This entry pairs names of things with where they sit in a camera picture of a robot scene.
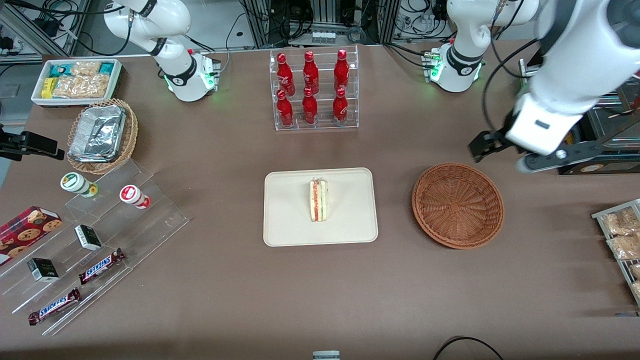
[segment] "white robotic arm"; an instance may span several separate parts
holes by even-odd
[[[434,67],[426,72],[427,80],[449,92],[465,91],[477,79],[480,62],[491,44],[488,25],[505,26],[511,19],[512,24],[524,24],[537,10],[538,0],[449,0],[447,14],[458,34],[453,45],[432,50],[436,59],[428,64]]]
[[[120,0],[105,7],[125,8],[104,14],[109,30],[149,52],[164,72],[169,89],[182,101],[196,101],[215,90],[220,63],[191,54],[178,36],[191,27],[189,10],[180,0]]]
[[[549,0],[538,21],[544,62],[503,129],[469,145],[476,162],[510,145],[532,152],[518,162],[521,172],[600,155],[597,141],[562,141],[601,95],[640,69],[640,0]]]

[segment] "coca-cola bottle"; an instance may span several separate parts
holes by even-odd
[[[333,100],[333,123],[336,126],[344,126],[347,122],[347,99],[344,98],[344,88],[340,87],[335,91]]]
[[[338,50],[338,61],[333,68],[333,78],[335,79],[333,85],[336,90],[340,87],[346,88],[349,85],[349,63],[347,63],[347,51],[345,49]]]
[[[278,102],[276,103],[276,107],[278,108],[278,115],[280,116],[280,121],[282,122],[282,126],[284,127],[292,127],[293,126],[293,108],[291,107],[291,103],[287,99],[287,94],[284,90],[279,89],[276,93],[278,97]]]
[[[305,122],[313,125],[318,120],[318,102],[314,97],[313,90],[307,86],[305,88],[305,98],[302,99],[302,108],[305,110]]]
[[[305,52],[305,67],[302,69],[302,73],[305,77],[305,86],[310,87],[313,94],[317,94],[320,91],[320,76],[318,74],[318,65],[314,61],[314,52]]]
[[[296,86],[293,85],[293,71],[287,63],[287,57],[285,54],[280,53],[276,57],[278,60],[278,82],[280,88],[286,92],[288,96],[293,96],[296,93]]]

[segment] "white tray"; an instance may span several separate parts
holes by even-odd
[[[309,181],[328,183],[329,215],[312,222]],[[272,172],[264,179],[264,243],[269,246],[368,243],[378,237],[368,168]]]

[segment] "white container lid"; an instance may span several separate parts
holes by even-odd
[[[120,200],[126,202],[127,204],[134,204],[140,201],[142,197],[142,192],[135,185],[127,185],[120,190]]]
[[[76,192],[84,186],[85,182],[86,179],[84,176],[77,172],[70,172],[62,177],[60,180],[60,187],[68,192]]]

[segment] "table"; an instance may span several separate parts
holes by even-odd
[[[134,158],[193,221],[55,337],[0,306],[0,358],[310,359],[337,349],[347,360],[425,359],[451,336],[469,335],[510,359],[637,359],[640,321],[612,316],[637,308],[590,217],[638,198],[637,175],[523,175],[508,150],[475,165],[506,209],[487,246],[445,248],[413,218],[421,172],[472,164],[467,144],[486,129],[479,95],[496,64],[490,53],[472,88],[449,94],[389,50],[360,47],[360,129],[323,134],[273,129],[268,51],[232,54],[220,91],[195,103],[167,91],[152,58],[121,58],[120,98],[140,122]],[[518,87],[504,72],[495,78],[494,122]],[[27,130],[65,143],[77,112],[34,106]],[[376,241],[262,242],[268,173],[343,167],[373,173]],[[30,205],[62,206],[71,194],[58,181],[69,170],[38,156],[13,163],[0,222]],[[441,359],[463,356],[490,353],[457,343]]]

